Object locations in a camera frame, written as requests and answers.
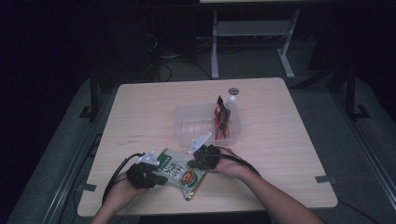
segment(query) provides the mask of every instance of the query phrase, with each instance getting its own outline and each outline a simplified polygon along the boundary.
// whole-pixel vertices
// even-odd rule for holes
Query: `green snack bag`
[[[184,199],[189,201],[198,190],[206,172],[192,169],[187,165],[191,158],[181,155],[172,149],[166,148],[157,158],[160,162],[154,173],[168,178],[171,183],[180,187]]]

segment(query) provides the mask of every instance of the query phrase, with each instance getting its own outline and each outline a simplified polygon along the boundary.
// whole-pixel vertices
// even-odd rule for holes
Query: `snack bag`
[[[206,172],[198,169],[191,169],[187,162],[187,156],[166,148],[157,158],[160,162],[154,173],[168,178],[169,182],[180,187],[184,199],[189,201],[198,190],[198,186],[204,179]]]
[[[215,140],[227,138],[230,114],[230,109],[224,105],[221,96],[219,96],[215,110]]]

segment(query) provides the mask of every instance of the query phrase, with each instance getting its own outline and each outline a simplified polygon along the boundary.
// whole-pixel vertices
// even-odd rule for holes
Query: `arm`
[[[121,173],[117,176],[116,183],[107,194],[105,202],[99,211],[93,217],[91,224],[109,223],[110,219],[121,209],[128,206],[129,203],[139,194],[148,191],[147,189],[136,189],[125,179],[126,174]]]
[[[226,150],[221,153],[231,155]],[[241,180],[279,223],[322,223],[303,204],[235,161],[220,159],[214,171]]]

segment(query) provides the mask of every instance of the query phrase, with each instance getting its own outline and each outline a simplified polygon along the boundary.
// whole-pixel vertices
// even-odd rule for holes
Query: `wooden tabletop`
[[[120,86],[98,148],[78,213],[93,216],[101,206],[105,187],[122,161],[137,152],[166,147],[188,155],[174,135],[178,105],[211,104],[228,89],[240,93],[235,103],[241,133],[230,148],[252,164],[261,175],[309,208],[333,207],[337,199],[309,139],[300,115],[281,78],[208,80]],[[131,160],[124,171],[137,159]],[[139,195],[120,215],[159,215],[257,211],[264,208],[240,181],[208,174],[196,195],[185,201],[171,184],[156,186]]]

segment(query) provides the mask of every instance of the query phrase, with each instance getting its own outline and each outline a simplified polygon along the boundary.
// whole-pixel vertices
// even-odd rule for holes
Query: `plastic container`
[[[231,111],[228,125],[228,137],[215,140],[215,109],[216,104],[180,105],[175,109],[174,131],[177,141],[182,147],[190,147],[192,139],[198,138],[207,132],[212,132],[206,145],[230,146],[235,144],[241,133],[238,108],[236,104],[229,104]]]

